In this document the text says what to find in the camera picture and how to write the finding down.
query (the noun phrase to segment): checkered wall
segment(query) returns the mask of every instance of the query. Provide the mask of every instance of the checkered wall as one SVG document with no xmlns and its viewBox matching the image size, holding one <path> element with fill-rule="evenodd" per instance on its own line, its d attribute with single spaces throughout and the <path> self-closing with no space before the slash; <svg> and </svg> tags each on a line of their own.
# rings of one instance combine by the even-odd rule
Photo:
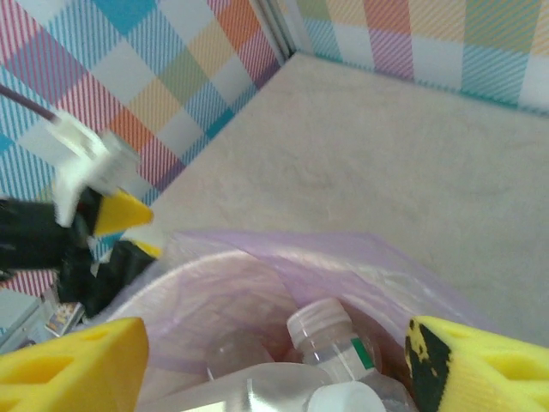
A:
<svg viewBox="0 0 549 412">
<path fill-rule="evenodd" d="M 278 70 L 250 0 L 0 0 L 0 82 L 142 158 L 151 204 Z M 0 97 L 0 196 L 47 199 L 68 150 Z M 100 239 L 100 254 L 119 234 Z"/>
<path fill-rule="evenodd" d="M 549 0 L 278 0 L 302 52 L 549 112 Z"/>
</svg>

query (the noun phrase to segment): white connector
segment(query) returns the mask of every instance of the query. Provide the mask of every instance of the white connector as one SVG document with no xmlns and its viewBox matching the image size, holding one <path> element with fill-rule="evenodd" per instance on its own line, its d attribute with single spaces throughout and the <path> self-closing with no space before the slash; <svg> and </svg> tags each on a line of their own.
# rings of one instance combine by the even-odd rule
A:
<svg viewBox="0 0 549 412">
<path fill-rule="evenodd" d="M 136 173 L 139 154 L 110 130 L 99 137 L 69 113 L 58 112 L 56 115 L 57 119 L 47 129 L 75 153 L 56 165 L 53 189 L 57 224 L 70 227 L 78 200 L 86 187 L 102 195 L 114 194 Z"/>
</svg>

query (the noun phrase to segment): white carpet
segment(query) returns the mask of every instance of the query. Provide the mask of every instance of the white carpet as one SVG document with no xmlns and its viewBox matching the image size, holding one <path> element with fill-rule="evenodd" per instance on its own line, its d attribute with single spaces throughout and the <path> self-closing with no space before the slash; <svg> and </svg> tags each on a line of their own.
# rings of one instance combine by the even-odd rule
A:
<svg viewBox="0 0 549 412">
<path fill-rule="evenodd" d="M 549 120 L 294 57 L 129 236 L 367 231 L 549 345 Z"/>
</svg>

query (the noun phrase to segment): yellow sponge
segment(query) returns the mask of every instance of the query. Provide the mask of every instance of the yellow sponge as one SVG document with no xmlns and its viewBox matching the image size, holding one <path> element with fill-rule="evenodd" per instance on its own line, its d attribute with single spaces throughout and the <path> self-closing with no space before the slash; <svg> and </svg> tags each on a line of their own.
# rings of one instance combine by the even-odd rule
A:
<svg viewBox="0 0 549 412">
<path fill-rule="evenodd" d="M 132 412 L 147 365 L 139 318 L 0 356 L 0 412 Z"/>
<path fill-rule="evenodd" d="M 549 349 L 420 316 L 406 358 L 422 412 L 547 412 Z"/>
<path fill-rule="evenodd" d="M 117 233 L 153 220 L 153 211 L 125 191 L 101 199 L 94 236 Z"/>
</svg>

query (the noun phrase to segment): plastic bag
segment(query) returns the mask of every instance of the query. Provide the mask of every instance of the plastic bag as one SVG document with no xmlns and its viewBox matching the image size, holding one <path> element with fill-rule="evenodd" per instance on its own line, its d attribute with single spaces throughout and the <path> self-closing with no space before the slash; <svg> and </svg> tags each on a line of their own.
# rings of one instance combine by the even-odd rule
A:
<svg viewBox="0 0 549 412">
<path fill-rule="evenodd" d="M 365 233 L 175 233 L 163 258 L 93 323 L 144 319 L 145 403 L 206 381 L 205 349 L 222 333 L 250 330 L 271 354 L 284 350 L 287 318 L 329 296 L 354 309 L 353 322 L 365 313 L 400 345 L 417 314 L 492 330 L 450 286 Z"/>
</svg>

